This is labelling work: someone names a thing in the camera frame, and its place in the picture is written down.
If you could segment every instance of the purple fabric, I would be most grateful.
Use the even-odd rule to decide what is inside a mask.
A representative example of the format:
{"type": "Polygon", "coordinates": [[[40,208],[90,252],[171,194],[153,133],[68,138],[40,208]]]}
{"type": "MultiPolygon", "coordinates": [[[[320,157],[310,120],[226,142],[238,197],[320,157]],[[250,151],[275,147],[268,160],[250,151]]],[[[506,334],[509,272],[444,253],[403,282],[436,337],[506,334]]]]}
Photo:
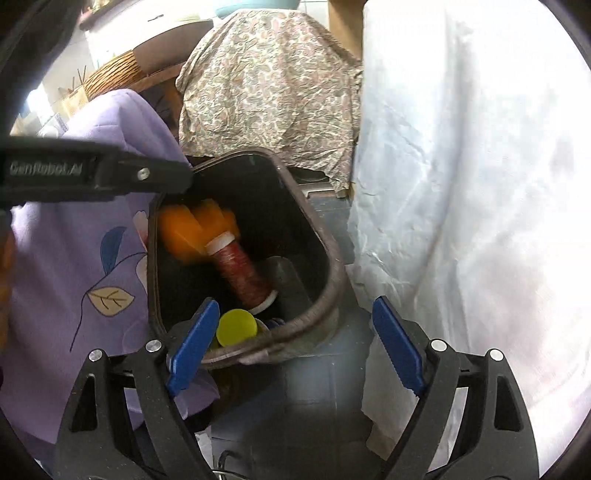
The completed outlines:
{"type": "MultiPolygon", "coordinates": [[[[65,137],[186,161],[160,117],[130,90],[93,100],[70,121],[65,137]]],[[[141,236],[147,235],[151,198],[130,194],[108,203],[14,209],[18,252],[0,405],[21,437],[55,443],[70,390],[92,349],[118,355],[148,340],[141,236]]],[[[141,411],[134,394],[128,392],[128,405],[137,427],[141,411]]],[[[210,375],[200,371],[177,405],[186,417],[217,397],[210,375]]]]}

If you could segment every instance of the tiled floor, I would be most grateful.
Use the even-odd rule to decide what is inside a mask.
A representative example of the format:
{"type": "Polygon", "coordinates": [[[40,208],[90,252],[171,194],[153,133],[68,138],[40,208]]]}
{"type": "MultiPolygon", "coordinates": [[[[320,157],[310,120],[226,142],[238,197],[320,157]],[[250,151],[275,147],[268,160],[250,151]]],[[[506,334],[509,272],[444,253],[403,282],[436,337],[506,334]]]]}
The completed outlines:
{"type": "MultiPolygon", "coordinates": [[[[348,201],[313,196],[311,202],[351,262],[348,201]]],[[[230,450],[226,469],[253,480],[374,478],[382,461],[365,446],[371,422],[361,413],[371,340],[369,313],[347,284],[330,342],[280,365],[237,367],[239,405],[212,425],[216,461],[230,450]]]]}

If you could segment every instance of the blue bowl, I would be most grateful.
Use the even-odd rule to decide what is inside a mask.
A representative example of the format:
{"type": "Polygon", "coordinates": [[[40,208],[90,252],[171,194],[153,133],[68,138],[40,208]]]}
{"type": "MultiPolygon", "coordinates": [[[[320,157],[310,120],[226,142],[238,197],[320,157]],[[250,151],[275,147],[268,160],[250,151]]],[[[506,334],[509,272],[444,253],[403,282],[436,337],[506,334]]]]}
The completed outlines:
{"type": "Polygon", "coordinates": [[[297,10],[300,0],[217,0],[214,12],[219,18],[233,14],[239,8],[284,8],[297,10]]]}

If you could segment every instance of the brown plastic bin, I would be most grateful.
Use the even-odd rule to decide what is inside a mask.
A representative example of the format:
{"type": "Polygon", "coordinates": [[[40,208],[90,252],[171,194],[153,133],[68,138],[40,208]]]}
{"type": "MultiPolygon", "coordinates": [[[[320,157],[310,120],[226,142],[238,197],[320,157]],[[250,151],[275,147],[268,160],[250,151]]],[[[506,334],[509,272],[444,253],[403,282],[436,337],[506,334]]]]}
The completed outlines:
{"type": "Polygon", "coordinates": [[[150,325],[164,338],[177,322],[191,318],[206,297],[222,313],[240,302],[215,266],[183,265],[158,240],[162,205],[193,206],[211,198],[236,215],[240,243],[278,298],[261,320],[280,317],[285,325],[237,345],[216,348],[206,368],[278,362],[312,350],[335,331],[338,299],[345,280],[336,241],[282,162],[269,150],[250,148],[213,159],[194,169],[192,188],[182,196],[160,196],[152,204],[148,239],[150,325]]]}

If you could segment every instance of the paisley cloth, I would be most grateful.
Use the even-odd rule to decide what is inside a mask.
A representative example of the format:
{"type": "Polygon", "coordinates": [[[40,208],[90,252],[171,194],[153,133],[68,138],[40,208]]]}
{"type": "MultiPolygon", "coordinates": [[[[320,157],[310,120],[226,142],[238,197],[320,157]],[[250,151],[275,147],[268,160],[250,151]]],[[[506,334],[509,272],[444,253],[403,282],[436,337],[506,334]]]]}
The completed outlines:
{"type": "Polygon", "coordinates": [[[242,9],[211,30],[177,78],[186,155],[266,147],[349,188],[361,61],[299,11],[242,9]]]}

